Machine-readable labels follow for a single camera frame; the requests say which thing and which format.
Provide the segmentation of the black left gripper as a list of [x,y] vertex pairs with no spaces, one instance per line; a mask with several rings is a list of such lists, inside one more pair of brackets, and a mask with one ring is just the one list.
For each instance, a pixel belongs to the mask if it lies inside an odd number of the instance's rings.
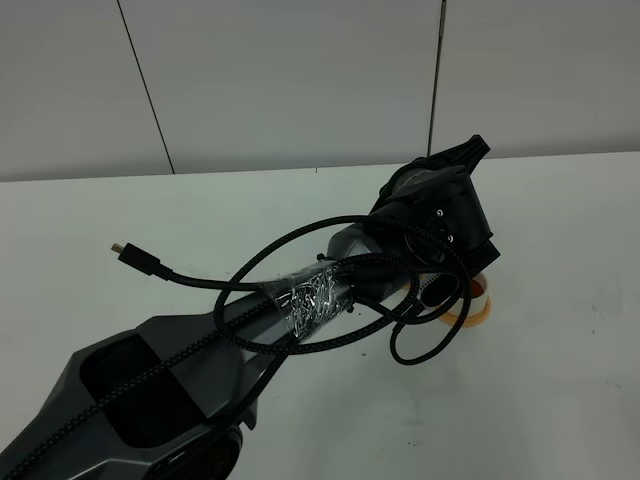
[[489,151],[485,140],[474,135],[413,160],[381,187],[371,213],[429,230],[454,250],[471,275],[480,273],[500,257],[471,180]]

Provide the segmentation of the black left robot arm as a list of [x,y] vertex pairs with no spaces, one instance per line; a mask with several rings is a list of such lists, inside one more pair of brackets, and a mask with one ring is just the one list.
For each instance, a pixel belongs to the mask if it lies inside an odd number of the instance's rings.
[[480,136],[399,168],[366,215],[278,238],[227,281],[181,275],[139,247],[119,260],[214,290],[200,315],[156,316],[75,352],[1,455],[5,479],[224,479],[283,363],[447,313],[455,336],[473,281],[499,257],[471,176]]

